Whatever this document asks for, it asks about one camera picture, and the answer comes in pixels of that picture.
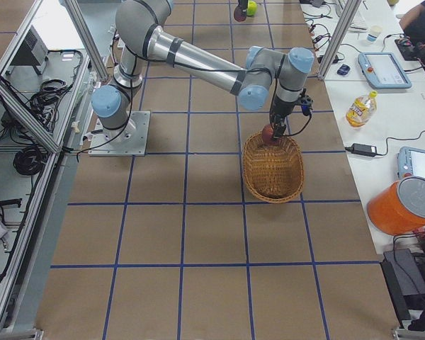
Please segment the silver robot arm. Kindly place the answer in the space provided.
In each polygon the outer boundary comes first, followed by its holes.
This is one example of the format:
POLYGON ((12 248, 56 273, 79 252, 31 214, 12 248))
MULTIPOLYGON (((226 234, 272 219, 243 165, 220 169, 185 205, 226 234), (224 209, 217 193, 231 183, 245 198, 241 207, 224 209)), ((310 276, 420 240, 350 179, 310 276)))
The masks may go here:
POLYGON ((287 53, 252 46, 245 67, 240 67, 164 31, 173 10, 172 1, 124 1, 115 15, 118 34, 125 43, 121 63, 112 81, 95 90, 91 105, 109 140, 134 129, 127 106, 140 88, 144 61, 181 69, 238 99, 248 111, 260 110, 270 99, 269 124, 263 139, 275 144, 285 136, 285 119, 294 107, 312 116, 312 99, 305 82, 315 56, 303 47, 287 53))

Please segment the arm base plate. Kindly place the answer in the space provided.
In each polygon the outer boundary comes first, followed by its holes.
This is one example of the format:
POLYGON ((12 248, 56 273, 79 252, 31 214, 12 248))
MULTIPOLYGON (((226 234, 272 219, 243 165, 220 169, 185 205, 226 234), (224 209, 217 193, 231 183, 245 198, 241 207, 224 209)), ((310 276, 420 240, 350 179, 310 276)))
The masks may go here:
POLYGON ((89 155, 92 157, 126 157, 145 155, 150 111, 132 111, 125 130, 107 130, 100 118, 96 119, 96 129, 102 130, 94 134, 90 144, 89 155))

